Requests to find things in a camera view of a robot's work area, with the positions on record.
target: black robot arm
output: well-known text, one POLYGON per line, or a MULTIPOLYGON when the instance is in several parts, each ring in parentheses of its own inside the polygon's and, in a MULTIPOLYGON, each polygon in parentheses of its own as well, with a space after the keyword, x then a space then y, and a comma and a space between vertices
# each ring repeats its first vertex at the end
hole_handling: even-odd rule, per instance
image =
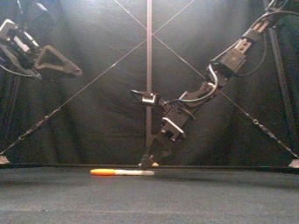
POLYGON ((261 34, 276 20, 289 14, 281 11, 285 1, 272 1, 267 13, 251 25, 237 42, 221 53, 208 65, 207 81, 200 89, 192 93, 184 92, 176 100, 166 101, 156 93, 130 91, 137 101, 152 107, 162 109, 162 123, 157 134, 152 137, 152 147, 145 149, 141 159, 141 169, 145 170, 161 157, 172 153, 169 140, 180 141, 185 138, 182 125, 193 120, 193 114, 204 102, 207 102, 220 91, 236 74, 247 60, 249 49, 260 40, 261 34))

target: black fabric curtain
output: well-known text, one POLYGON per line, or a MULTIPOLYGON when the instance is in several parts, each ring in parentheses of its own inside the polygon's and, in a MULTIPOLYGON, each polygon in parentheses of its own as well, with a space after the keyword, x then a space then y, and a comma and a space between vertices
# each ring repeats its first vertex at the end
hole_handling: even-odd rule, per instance
MULTIPOLYGON (((177 55, 204 74, 209 60, 236 42, 264 14, 259 0, 195 0, 185 7, 189 2, 153 1, 153 32, 161 28, 154 35, 172 49, 153 38, 153 91, 168 100, 178 98, 185 90, 197 90, 204 81, 177 55)), ((145 91, 145 0, 44 0, 41 3, 54 15, 56 26, 46 35, 34 37, 36 41, 58 49, 81 68, 82 76, 54 81, 21 78, 5 146, 93 83, 5 155, 16 163, 136 165, 145 151, 145 108, 129 90, 145 91)), ((6 4, 0 8, 1 22, 10 17, 6 12, 13 7, 6 4)), ((297 19, 292 18, 291 23, 285 20, 281 29, 296 32, 296 36, 289 38, 284 31, 279 34, 284 51, 288 52, 289 45, 293 48, 292 55, 284 57, 285 66, 288 57, 293 59, 295 70, 287 69, 293 93, 297 92, 295 27, 297 19)), ((265 42, 267 45, 263 40, 257 42, 239 73, 252 71, 265 48, 260 69, 249 76, 233 77, 221 91, 289 144, 267 34, 265 42)), ((1 74, 1 96, 10 89, 8 79, 12 75, 1 74)), ((296 110, 297 97, 292 102, 296 110)), ((161 111, 153 109, 153 134, 160 121, 161 111)), ((161 160, 162 165, 288 165, 291 162, 291 154, 221 95, 203 104, 196 121, 182 128, 186 138, 172 146, 172 155, 161 160)))

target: marker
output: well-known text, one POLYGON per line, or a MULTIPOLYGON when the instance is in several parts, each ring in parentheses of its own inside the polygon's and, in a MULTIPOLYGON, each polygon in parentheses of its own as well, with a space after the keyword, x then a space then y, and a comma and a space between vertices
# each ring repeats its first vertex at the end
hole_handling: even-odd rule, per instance
POLYGON ((154 175, 154 172, 114 170, 114 169, 94 169, 89 171, 89 174, 96 176, 152 176, 154 175))

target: orange marker cap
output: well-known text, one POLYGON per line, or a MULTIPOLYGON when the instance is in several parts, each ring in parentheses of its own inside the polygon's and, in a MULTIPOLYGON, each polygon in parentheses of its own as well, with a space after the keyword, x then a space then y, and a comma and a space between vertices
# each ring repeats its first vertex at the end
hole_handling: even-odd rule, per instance
POLYGON ((113 169, 94 169, 90 170, 89 173, 96 176, 114 176, 116 170, 113 169))

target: gray floor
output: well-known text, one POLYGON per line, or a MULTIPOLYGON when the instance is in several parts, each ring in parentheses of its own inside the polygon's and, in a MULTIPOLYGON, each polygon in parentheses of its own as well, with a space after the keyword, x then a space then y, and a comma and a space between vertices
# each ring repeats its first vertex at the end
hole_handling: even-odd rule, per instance
POLYGON ((299 223, 299 175, 88 167, 0 169, 0 223, 299 223))

